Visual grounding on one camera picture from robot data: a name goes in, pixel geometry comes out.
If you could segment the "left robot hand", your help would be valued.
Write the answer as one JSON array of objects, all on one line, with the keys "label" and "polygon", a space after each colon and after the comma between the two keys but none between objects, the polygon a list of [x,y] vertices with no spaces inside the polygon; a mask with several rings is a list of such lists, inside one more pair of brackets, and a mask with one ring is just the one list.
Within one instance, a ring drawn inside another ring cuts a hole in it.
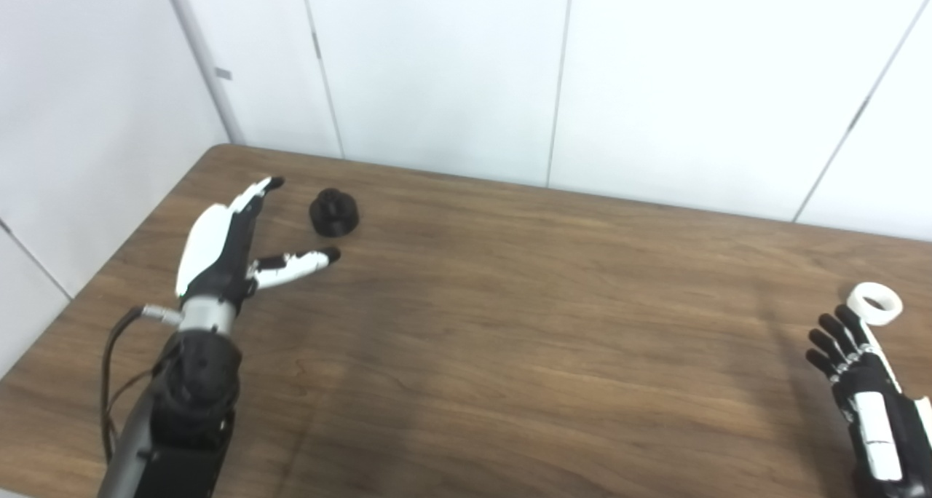
[{"label": "left robot hand", "polygon": [[175,285],[177,297],[209,296],[240,306],[256,291],[285,285],[339,261],[336,247],[253,258],[254,229],[267,193],[284,184],[269,176],[229,204],[213,204],[191,226]]}]

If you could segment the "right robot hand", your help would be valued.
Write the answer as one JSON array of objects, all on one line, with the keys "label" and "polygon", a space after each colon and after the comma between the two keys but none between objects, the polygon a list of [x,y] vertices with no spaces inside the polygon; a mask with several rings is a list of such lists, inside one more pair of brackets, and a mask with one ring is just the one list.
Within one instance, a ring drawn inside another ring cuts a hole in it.
[{"label": "right robot hand", "polygon": [[809,331],[805,359],[829,383],[848,424],[858,497],[931,494],[930,402],[909,398],[872,342],[866,323],[845,305],[822,313]]}]

